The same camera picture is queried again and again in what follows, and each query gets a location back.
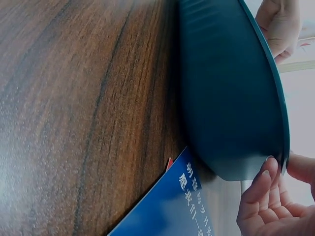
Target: hand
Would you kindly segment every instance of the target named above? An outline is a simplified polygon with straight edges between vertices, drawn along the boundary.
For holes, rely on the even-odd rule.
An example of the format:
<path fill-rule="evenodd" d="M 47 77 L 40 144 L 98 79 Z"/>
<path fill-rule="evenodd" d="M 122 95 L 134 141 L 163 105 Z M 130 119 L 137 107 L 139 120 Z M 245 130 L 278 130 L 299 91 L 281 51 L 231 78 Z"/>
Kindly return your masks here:
<path fill-rule="evenodd" d="M 288 173 L 310 183 L 315 198 L 315 159 L 291 154 Z M 315 205 L 290 200 L 275 158 L 261 167 L 242 197 L 237 224 L 243 236 L 315 236 Z"/>
<path fill-rule="evenodd" d="M 290 57 L 302 29 L 299 0 L 263 0 L 256 21 L 277 64 Z"/>

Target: paper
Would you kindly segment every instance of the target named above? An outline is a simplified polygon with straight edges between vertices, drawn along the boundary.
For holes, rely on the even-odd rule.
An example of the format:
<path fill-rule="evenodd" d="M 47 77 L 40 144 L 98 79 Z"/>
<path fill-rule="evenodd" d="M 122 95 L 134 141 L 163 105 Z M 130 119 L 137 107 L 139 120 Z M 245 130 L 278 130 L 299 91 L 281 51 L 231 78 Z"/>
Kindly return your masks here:
<path fill-rule="evenodd" d="M 214 236 L 188 148 L 109 236 Z"/>

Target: fingernail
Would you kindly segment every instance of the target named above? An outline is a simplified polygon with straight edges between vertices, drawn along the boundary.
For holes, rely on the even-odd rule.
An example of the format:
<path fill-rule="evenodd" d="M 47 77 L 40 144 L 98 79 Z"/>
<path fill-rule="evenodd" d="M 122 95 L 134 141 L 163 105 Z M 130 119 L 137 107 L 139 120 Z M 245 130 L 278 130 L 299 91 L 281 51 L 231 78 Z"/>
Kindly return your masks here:
<path fill-rule="evenodd" d="M 265 162 L 269 159 L 269 158 L 273 158 L 273 156 L 268 156 L 265 160 Z"/>
<path fill-rule="evenodd" d="M 265 170 L 262 174 L 263 174 L 263 175 L 270 175 L 270 174 L 269 174 L 269 170 Z"/>

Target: blue book cover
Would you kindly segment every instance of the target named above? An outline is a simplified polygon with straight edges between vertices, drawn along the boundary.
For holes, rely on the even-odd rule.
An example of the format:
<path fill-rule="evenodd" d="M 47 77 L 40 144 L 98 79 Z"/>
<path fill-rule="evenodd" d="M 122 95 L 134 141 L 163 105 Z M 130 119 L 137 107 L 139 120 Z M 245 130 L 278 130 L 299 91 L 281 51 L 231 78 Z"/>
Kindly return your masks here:
<path fill-rule="evenodd" d="M 109 236 L 214 236 L 188 148 Z"/>

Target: wooden table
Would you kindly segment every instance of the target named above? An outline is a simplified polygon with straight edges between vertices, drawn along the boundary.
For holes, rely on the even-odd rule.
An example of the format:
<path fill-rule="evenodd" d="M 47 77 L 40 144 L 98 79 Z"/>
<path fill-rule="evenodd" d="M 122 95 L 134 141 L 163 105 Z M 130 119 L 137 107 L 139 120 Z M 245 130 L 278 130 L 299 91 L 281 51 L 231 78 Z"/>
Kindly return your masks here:
<path fill-rule="evenodd" d="M 106 235 L 184 148 L 175 9 L 0 1 L 0 235 Z"/>

